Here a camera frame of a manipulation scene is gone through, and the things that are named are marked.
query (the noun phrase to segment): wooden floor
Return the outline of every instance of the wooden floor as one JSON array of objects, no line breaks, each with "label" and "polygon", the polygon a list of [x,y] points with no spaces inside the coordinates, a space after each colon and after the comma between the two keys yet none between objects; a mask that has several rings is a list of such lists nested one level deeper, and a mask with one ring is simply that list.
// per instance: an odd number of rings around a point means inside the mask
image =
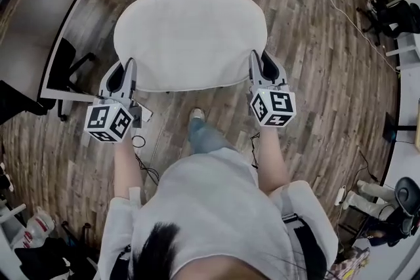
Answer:
[{"label": "wooden floor", "polygon": [[[113,29],[134,0],[83,0],[65,37],[78,56],[94,52],[77,84],[97,93],[100,78],[117,61]],[[364,167],[359,151],[379,179],[390,146],[382,137],[386,112],[395,115],[397,76],[329,0],[254,0],[268,27],[266,49],[284,65],[297,99],[297,116],[280,130],[283,154],[294,180],[310,183],[331,221],[337,190],[351,187]],[[368,23],[356,12],[363,0],[334,0],[361,28]],[[392,48],[392,41],[383,41]],[[189,154],[188,113],[203,108],[208,122],[221,130],[251,162],[250,136],[258,132],[247,116],[249,83],[199,92],[145,93],[136,97],[154,112],[139,131],[147,141],[139,151],[147,166],[163,172]],[[91,141],[81,145],[86,104],[74,104],[67,123],[52,110],[47,116],[22,113],[0,127],[3,160],[16,185],[12,200],[30,210],[43,207],[57,223],[74,230],[93,225],[89,241],[100,244],[112,198],[113,150]],[[363,171],[360,177],[366,177]],[[148,179],[148,194],[154,185]]]}]

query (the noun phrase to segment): person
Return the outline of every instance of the person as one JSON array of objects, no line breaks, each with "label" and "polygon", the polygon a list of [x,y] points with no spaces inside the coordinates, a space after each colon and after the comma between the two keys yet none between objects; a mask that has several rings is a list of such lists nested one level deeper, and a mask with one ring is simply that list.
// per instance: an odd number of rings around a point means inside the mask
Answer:
[{"label": "person", "polygon": [[310,186],[291,182],[276,128],[261,128],[257,172],[204,119],[191,112],[192,155],[145,205],[130,137],[115,145],[101,280],[323,279],[337,236]]},{"label": "person", "polygon": [[350,190],[343,202],[343,210],[346,210],[352,205],[372,217],[379,220],[386,220],[394,212],[394,210],[398,208],[398,202],[395,198],[394,190],[374,183],[367,183],[362,180],[357,181],[357,186],[359,193],[380,197],[385,201],[385,203],[369,202],[363,196]]}]

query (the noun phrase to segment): black hair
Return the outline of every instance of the black hair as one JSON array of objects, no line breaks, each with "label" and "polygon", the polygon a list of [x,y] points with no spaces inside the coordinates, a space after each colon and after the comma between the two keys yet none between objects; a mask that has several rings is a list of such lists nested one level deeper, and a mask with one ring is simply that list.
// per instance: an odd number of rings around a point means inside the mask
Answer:
[{"label": "black hair", "polygon": [[141,252],[133,251],[133,271],[129,273],[129,280],[170,280],[178,232],[179,227],[174,223],[156,223]]}]

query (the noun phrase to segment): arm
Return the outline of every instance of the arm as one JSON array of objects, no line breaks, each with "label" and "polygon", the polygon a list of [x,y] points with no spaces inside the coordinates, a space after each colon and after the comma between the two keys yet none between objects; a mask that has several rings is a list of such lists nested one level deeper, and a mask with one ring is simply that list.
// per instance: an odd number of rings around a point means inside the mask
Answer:
[{"label": "arm", "polygon": [[258,164],[259,188],[267,195],[290,183],[275,127],[261,127]]},{"label": "arm", "polygon": [[114,197],[129,198],[129,188],[142,187],[143,179],[136,160],[131,133],[120,144],[115,144]]}]

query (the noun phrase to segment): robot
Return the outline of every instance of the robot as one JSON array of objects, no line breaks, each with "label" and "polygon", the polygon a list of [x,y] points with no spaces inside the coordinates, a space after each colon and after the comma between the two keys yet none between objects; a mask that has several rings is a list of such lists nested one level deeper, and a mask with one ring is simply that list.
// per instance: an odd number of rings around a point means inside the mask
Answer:
[{"label": "robot", "polygon": [[[87,109],[85,132],[100,142],[122,142],[130,126],[140,128],[151,112],[133,100],[137,65],[129,59],[125,67],[115,63],[100,82],[99,94]],[[289,91],[284,68],[265,51],[249,56],[252,82],[249,112],[261,126],[285,127],[296,116],[295,94]]]}]

